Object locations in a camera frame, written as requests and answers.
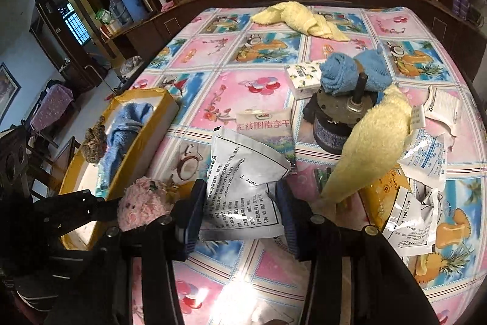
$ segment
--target pink tablecloth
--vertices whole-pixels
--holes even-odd
[[[472,94],[442,44],[411,10],[309,8],[337,24],[351,41],[305,36],[285,24],[252,23],[251,15],[262,8],[207,9],[159,52],[133,87],[164,87],[177,98],[180,110],[147,175],[179,185],[206,178],[216,127],[237,129],[235,115],[246,109],[293,108],[298,174],[287,181],[294,195],[313,202],[318,197],[313,170],[333,167],[339,156],[316,144],[313,125],[303,119],[309,99],[294,99],[284,65],[326,59],[333,51],[354,57],[380,48],[393,81],[412,106],[425,103],[430,85],[447,90],[464,105],[457,137],[430,119],[426,130],[435,137],[444,133],[448,146],[438,227],[454,228],[459,208],[471,233],[462,244],[450,240],[435,247],[435,257],[441,256],[436,271],[416,274],[418,258],[403,258],[442,325],[452,325],[487,273],[487,134]],[[254,87],[270,78],[279,86],[265,91]],[[357,194],[336,220],[357,230],[368,224]],[[294,325],[303,309],[309,269],[272,240],[199,242],[186,262],[174,262],[174,275],[186,325]],[[133,324],[142,325],[140,259],[135,260],[133,280]]]
[[[50,126],[63,115],[71,101],[74,101],[71,90],[60,84],[52,86],[33,116],[31,127],[40,132]]]

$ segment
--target blue thermos bottle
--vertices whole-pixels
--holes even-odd
[[[142,21],[149,15],[142,0],[122,0],[135,23]]]

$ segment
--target blue gripper pad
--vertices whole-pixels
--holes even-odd
[[[189,198],[177,201],[172,208],[171,216],[176,222],[177,239],[184,245],[184,259],[194,251],[198,242],[205,198],[206,182],[197,179]]]
[[[316,251],[316,238],[311,227],[313,211],[309,204],[295,198],[285,180],[277,183],[276,204],[281,213],[289,250],[299,261],[311,260]]]

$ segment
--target picture frame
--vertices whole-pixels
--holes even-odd
[[[0,65],[0,123],[9,106],[20,90],[17,80],[11,75],[5,64]]]

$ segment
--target pink plush toy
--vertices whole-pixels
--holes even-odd
[[[122,231],[149,224],[154,219],[169,213],[178,200],[174,186],[142,177],[125,190],[118,204],[118,225]]]

